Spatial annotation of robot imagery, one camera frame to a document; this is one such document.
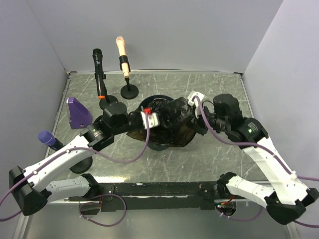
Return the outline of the pink beige microphone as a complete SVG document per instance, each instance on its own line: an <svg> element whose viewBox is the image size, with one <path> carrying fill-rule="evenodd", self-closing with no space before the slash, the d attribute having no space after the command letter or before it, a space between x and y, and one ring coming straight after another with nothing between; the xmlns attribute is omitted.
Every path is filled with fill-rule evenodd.
<svg viewBox="0 0 319 239"><path fill-rule="evenodd" d="M124 77L129 78L130 76L130 66L128 57L126 54L126 44L122 36L116 38L116 45L119 51L120 69L123 71Z"/></svg>

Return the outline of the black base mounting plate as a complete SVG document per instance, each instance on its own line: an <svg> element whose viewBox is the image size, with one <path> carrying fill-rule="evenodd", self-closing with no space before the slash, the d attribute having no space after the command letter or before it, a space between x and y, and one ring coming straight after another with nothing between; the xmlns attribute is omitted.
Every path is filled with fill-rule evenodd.
<svg viewBox="0 0 319 239"><path fill-rule="evenodd" d="M218 202L228 201L230 194L219 194L215 181L204 182L147 182L147 183L101 183L98 195L102 212L123 210L118 195L124 199L127 210L190 209L214 210Z"/></svg>

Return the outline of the purple microphone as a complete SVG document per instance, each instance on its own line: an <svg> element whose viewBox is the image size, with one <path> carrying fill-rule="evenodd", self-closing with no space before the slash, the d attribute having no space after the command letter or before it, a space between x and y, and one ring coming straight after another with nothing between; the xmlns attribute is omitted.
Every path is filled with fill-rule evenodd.
<svg viewBox="0 0 319 239"><path fill-rule="evenodd" d="M38 140L47 146L49 146L51 149L58 151L63 148L62 142L60 142L57 138L53 136L52 133L48 131L41 131L38 136Z"/></svg>

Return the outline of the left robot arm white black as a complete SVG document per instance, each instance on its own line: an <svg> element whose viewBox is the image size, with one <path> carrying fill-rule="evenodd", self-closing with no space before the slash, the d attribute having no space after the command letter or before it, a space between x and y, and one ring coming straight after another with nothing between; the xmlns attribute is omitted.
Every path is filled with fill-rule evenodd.
<svg viewBox="0 0 319 239"><path fill-rule="evenodd" d="M8 192L13 195L20 213L25 216L35 214L47 203L59 199L75 196L93 200L98 196L99 185L92 175L85 173L75 179L62 181L54 181L55 176L94 154L120 164L137 161L139 156L131 160L116 160L101 151L114 143L116 135L137 129L146 129L149 135L151 126L148 113L127 113L124 103L114 103L54 154L25 169L19 166L11 169Z"/></svg>

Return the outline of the black plastic trash bag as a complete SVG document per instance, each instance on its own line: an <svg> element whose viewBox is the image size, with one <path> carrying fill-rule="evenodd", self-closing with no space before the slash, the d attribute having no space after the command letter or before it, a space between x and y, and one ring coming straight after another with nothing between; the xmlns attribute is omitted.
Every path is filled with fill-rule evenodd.
<svg viewBox="0 0 319 239"><path fill-rule="evenodd" d="M138 111L149 108L159 117L159 126L150 129L149 147L185 147L196 134L207 133L203 120L195 117L194 108L187 103L184 97L173 99L164 95L154 95L140 103Z"/></svg>

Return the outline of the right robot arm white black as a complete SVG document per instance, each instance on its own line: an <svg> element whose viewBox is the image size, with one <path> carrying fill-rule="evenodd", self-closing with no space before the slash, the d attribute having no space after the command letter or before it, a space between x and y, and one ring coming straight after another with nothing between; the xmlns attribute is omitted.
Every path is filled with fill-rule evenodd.
<svg viewBox="0 0 319 239"><path fill-rule="evenodd" d="M217 181L217 191L222 198L231 195L251 200L265 208L277 223L287 225L297 222L306 207L319 198L315 188L308 187L291 170L275 149L261 123L242 116L238 100L231 94L221 94L213 99L214 112L203 108L204 95L189 95L188 103L195 107L195 116L202 118L208 130L222 143L238 146L260 168L269 187L247 181L235 173L227 172Z"/></svg>

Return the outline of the aluminium front rail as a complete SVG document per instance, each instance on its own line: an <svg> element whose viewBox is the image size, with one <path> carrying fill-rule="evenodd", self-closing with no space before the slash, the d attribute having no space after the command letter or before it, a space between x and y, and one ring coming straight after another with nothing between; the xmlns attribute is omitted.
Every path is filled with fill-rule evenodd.
<svg viewBox="0 0 319 239"><path fill-rule="evenodd" d="M78 197L78 200L90 200L95 196L99 196L99 188L100 183L97 183L95 180L78 177L71 180L53 181L45 189L38 192L48 202L70 197ZM274 192L273 187L242 179L235 179L234 182L229 181L227 184L217 182L217 190L219 194L225 192L231 196L234 195L236 198L245 198L263 206L266 204L264 198L272 195Z"/></svg>

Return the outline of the dark blue trash bin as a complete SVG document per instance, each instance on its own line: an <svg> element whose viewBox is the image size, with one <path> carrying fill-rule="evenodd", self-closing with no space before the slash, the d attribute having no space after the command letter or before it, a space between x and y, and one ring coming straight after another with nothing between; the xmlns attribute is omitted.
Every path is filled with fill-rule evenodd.
<svg viewBox="0 0 319 239"><path fill-rule="evenodd" d="M165 96L165 95L153 95L153 96L149 96L147 98L145 98L144 100L142 100L142 102L139 105L139 109L142 110L142 112L144 112L144 109L147 108L149 106L150 103L154 102L155 100L163 100L163 101L172 101L173 98L169 97L169 96ZM151 110L151 115L148 116L148 119L151 120L150 123L150 134L151 134L151 129L153 129L154 127L157 128L160 126L160 120L158 117L158 114L155 113L154 110ZM169 146L167 145L162 145L160 143L155 143L151 141L151 136L149 136L149 140L148 140L148 144L147 144L148 148L154 151L164 151L166 149L169 148Z"/></svg>

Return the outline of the black stand of pink microphone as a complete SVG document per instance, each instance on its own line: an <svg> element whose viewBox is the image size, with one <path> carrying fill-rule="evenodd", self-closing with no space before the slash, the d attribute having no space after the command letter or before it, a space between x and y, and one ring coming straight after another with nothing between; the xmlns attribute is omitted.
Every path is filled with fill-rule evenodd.
<svg viewBox="0 0 319 239"><path fill-rule="evenodd" d="M131 100L138 96L139 89L137 86L130 83L130 77L125 78L126 85L121 88L121 96L124 99Z"/></svg>

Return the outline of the purple wedge shaped box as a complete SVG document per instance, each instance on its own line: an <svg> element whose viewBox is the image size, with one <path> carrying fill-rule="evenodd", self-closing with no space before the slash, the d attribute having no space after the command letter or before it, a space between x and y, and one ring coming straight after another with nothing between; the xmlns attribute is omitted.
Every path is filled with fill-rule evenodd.
<svg viewBox="0 0 319 239"><path fill-rule="evenodd" d="M66 100L66 104L68 122L71 129L86 128L93 122L93 117L89 110L75 97L68 97Z"/></svg>

